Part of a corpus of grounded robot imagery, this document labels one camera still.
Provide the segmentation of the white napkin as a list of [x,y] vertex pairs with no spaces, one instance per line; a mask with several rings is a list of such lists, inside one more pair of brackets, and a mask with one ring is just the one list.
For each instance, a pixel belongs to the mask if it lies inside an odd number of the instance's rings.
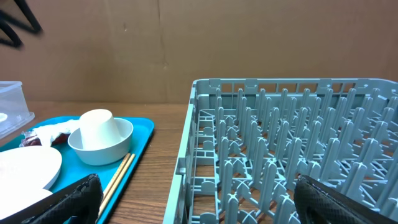
[[70,135],[79,128],[78,120],[70,119],[58,124],[48,124],[34,128],[33,132],[40,139],[42,146],[51,146],[62,134]]

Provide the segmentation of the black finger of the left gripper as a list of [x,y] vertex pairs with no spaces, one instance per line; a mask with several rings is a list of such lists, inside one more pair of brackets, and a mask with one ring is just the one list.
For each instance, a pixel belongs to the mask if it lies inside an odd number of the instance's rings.
[[11,24],[34,35],[42,33],[26,0],[1,0],[1,45],[18,49],[23,43]]

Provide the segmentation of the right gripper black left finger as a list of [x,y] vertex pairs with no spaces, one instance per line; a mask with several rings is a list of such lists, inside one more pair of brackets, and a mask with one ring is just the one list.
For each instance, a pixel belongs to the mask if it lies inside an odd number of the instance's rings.
[[1,220],[16,224],[92,224],[98,219],[103,189],[97,174],[90,174]]

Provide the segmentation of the red snack wrapper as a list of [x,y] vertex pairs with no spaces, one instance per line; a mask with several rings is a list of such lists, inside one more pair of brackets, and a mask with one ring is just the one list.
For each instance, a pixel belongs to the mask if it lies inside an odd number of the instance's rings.
[[70,132],[60,131],[29,131],[24,132],[24,139],[20,143],[20,147],[27,146],[56,146],[67,141]]

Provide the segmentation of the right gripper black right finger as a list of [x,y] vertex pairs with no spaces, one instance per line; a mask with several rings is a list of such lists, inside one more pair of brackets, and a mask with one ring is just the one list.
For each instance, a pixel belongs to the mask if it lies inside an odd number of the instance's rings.
[[303,174],[297,179],[294,204],[301,223],[397,223]]

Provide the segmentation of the small pink bowl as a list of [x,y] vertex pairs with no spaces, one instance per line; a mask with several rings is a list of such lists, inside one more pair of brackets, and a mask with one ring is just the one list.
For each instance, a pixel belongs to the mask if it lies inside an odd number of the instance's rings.
[[1,219],[20,212],[50,195],[51,191],[46,189],[1,189]]

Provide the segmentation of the large white plate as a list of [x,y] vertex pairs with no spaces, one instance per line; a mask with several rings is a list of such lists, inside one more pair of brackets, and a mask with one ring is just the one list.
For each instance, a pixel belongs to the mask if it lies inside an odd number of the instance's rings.
[[1,153],[1,183],[48,190],[59,176],[61,153],[52,147],[17,147]]

